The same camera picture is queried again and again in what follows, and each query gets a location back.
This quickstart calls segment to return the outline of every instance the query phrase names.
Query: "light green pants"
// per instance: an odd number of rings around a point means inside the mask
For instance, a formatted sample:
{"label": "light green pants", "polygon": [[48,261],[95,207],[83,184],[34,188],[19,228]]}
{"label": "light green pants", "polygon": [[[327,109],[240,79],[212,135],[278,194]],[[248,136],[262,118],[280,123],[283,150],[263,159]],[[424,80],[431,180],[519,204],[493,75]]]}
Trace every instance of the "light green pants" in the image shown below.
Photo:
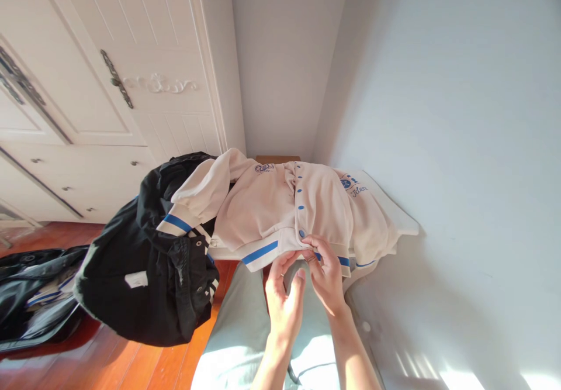
{"label": "light green pants", "polygon": [[[292,278],[301,267],[306,269],[307,275],[304,317],[292,348],[284,388],[338,390],[331,330],[304,261],[291,266],[285,275],[285,284],[290,292]],[[262,281],[261,271],[251,273],[242,263],[238,265],[197,366],[193,390],[251,387],[271,330]]]}

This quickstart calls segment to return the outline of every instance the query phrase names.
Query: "jacket sleeve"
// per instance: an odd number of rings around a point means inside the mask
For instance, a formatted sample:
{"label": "jacket sleeve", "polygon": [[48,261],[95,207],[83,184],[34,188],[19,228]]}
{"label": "jacket sleeve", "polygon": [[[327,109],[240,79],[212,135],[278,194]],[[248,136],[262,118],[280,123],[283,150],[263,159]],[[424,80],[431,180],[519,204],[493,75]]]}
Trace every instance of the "jacket sleeve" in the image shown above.
{"label": "jacket sleeve", "polygon": [[238,149],[230,149],[216,160],[204,161],[174,193],[171,198],[174,205],[156,229],[182,236],[215,218],[228,194],[230,182],[256,164]]}
{"label": "jacket sleeve", "polygon": [[339,174],[351,206],[351,242],[355,250],[356,267],[364,268],[391,252],[399,235],[368,187],[345,172],[335,171]]}

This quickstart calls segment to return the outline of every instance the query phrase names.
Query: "white wardrobe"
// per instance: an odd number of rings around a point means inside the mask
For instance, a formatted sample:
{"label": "white wardrobe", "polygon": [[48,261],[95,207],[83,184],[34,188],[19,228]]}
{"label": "white wardrobe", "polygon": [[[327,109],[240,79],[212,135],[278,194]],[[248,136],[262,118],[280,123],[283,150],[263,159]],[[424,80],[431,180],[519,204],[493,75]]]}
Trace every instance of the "white wardrobe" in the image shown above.
{"label": "white wardrobe", "polygon": [[245,151],[231,0],[0,5],[0,209],[18,222],[105,223],[171,157]]}

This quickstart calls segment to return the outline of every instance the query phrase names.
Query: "black bag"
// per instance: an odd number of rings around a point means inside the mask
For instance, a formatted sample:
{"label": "black bag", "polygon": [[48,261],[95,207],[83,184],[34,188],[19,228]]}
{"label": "black bag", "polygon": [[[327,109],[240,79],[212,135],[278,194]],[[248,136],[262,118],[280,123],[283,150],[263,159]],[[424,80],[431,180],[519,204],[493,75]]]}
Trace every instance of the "black bag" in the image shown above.
{"label": "black bag", "polygon": [[87,249],[28,251],[0,258],[0,352],[61,341],[76,329],[84,312],[72,294],[34,311],[27,302],[53,279],[79,267]]}
{"label": "black bag", "polygon": [[[194,237],[176,237],[156,227],[171,209],[175,191],[211,158],[192,153],[149,172],[139,195],[93,241],[76,276],[80,304],[129,340],[152,346],[187,343],[210,318],[219,280],[205,251],[210,243],[197,229]],[[214,219],[202,228],[211,236]]]}

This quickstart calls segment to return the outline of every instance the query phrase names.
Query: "person's left hand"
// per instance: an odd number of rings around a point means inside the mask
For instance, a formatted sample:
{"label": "person's left hand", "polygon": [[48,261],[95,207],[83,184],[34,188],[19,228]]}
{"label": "person's left hand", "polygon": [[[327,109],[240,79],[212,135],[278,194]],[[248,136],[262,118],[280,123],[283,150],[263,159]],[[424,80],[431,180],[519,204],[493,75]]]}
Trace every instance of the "person's left hand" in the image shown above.
{"label": "person's left hand", "polygon": [[294,275],[290,295],[286,294],[283,276],[296,261],[300,251],[288,251],[277,257],[271,265],[271,272],[265,285],[269,316],[271,317],[271,337],[279,344],[292,345],[302,325],[304,311],[304,286],[306,271],[299,269]]}

